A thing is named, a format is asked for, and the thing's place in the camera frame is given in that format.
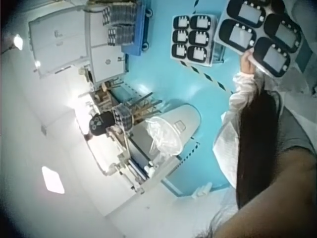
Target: black and white device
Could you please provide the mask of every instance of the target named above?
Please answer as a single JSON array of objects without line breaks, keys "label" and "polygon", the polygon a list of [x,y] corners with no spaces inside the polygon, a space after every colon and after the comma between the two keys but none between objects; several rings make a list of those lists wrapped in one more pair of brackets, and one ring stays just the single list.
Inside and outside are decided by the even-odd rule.
[{"label": "black and white device", "polygon": [[300,27],[287,16],[270,14],[265,21],[264,31],[290,53],[295,53],[302,41]]},{"label": "black and white device", "polygon": [[196,15],[190,19],[190,28],[193,30],[209,31],[211,27],[211,18],[206,15]]},{"label": "black and white device", "polygon": [[215,15],[175,16],[171,35],[171,58],[211,67],[216,27]]},{"label": "black and white device", "polygon": [[209,33],[206,31],[191,31],[189,33],[189,43],[191,45],[206,47],[209,44]]},{"label": "black and white device", "polygon": [[293,66],[303,45],[301,28],[285,13],[282,0],[227,0],[214,42],[242,55],[270,77],[280,78]]},{"label": "black and white device", "polygon": [[189,27],[189,16],[178,16],[173,21],[174,29],[185,30]]},{"label": "black and white device", "polygon": [[253,58],[274,77],[282,77],[291,62],[289,54],[266,37],[258,39],[254,46]]},{"label": "black and white device", "polygon": [[188,33],[185,30],[176,30],[172,36],[174,43],[186,44],[188,42]]},{"label": "black and white device", "polygon": [[251,27],[238,21],[224,20],[219,29],[219,38],[226,44],[244,52],[252,48],[257,39],[257,34]]},{"label": "black and white device", "polygon": [[207,50],[203,47],[188,47],[188,59],[194,62],[203,63],[206,61]]},{"label": "black and white device", "polygon": [[177,59],[185,59],[187,56],[187,47],[182,44],[172,45],[172,56]]},{"label": "black and white device", "polygon": [[231,0],[227,14],[244,24],[259,28],[265,20],[265,9],[251,0]]}]

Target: blue cart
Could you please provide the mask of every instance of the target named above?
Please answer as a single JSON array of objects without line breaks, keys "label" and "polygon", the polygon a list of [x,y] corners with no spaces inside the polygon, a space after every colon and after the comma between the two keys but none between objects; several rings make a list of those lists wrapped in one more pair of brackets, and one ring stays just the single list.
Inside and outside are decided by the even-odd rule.
[{"label": "blue cart", "polygon": [[137,3],[137,16],[134,31],[134,43],[128,46],[122,46],[121,51],[131,56],[140,56],[141,52],[148,50],[147,42],[149,18],[153,16],[153,11],[147,9],[144,3]]}]

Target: hand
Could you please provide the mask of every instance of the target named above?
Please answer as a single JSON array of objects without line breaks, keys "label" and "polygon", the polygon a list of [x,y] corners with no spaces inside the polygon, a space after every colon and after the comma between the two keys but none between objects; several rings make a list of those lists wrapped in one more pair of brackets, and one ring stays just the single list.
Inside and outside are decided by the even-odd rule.
[{"label": "hand", "polygon": [[255,74],[256,67],[248,59],[248,57],[250,55],[252,55],[253,52],[254,52],[254,49],[252,48],[252,49],[245,51],[244,54],[241,56],[241,58],[240,58],[240,71],[242,73]]}]

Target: long black hair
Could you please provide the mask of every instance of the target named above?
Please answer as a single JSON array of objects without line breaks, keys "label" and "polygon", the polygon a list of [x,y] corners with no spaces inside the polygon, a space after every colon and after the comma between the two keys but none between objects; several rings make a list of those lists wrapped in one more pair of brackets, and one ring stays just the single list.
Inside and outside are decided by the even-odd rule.
[{"label": "long black hair", "polygon": [[241,209],[272,182],[277,157],[278,108],[262,89],[240,115],[236,198]]}]

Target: ceiling light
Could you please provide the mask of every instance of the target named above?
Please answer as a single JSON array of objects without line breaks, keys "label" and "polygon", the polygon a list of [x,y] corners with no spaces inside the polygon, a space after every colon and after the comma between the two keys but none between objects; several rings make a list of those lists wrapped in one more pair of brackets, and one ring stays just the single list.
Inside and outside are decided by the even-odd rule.
[{"label": "ceiling light", "polygon": [[35,61],[35,67],[36,67],[36,68],[41,67],[41,62],[39,62],[38,60],[37,60],[37,61]]},{"label": "ceiling light", "polygon": [[23,39],[20,37],[20,35],[16,35],[13,39],[13,43],[15,47],[17,47],[19,50],[23,49]]},{"label": "ceiling light", "polygon": [[50,192],[64,194],[65,189],[61,183],[60,177],[57,172],[50,170],[48,167],[42,167],[42,173],[46,188]]}]

